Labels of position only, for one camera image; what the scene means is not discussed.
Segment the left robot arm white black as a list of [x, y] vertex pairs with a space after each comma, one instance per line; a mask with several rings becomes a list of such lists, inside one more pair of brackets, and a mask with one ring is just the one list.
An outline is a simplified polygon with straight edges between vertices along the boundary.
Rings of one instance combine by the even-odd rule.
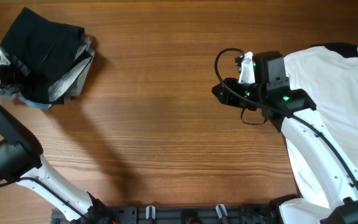
[[69, 223], [117, 222], [104, 203], [50, 165], [38, 139], [1, 104], [0, 135], [0, 187], [17, 184], [35, 192], [59, 209]]

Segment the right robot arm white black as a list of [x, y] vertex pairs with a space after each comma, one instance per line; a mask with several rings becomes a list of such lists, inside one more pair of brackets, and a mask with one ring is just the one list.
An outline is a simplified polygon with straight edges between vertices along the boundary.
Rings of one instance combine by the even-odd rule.
[[226, 78], [211, 90], [220, 103], [255, 111], [271, 121], [301, 154], [321, 186], [327, 207], [305, 195], [283, 197], [272, 208], [278, 223], [358, 223], [358, 171], [326, 129], [316, 105], [302, 89], [291, 90], [288, 78], [244, 83]]

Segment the black shorts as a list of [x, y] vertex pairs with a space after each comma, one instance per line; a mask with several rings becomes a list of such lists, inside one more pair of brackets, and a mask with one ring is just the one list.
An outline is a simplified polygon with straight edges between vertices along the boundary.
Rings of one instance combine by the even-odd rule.
[[20, 93], [36, 103], [53, 103], [48, 89], [77, 62], [85, 29], [45, 19], [24, 7], [0, 46], [16, 68], [24, 68]]

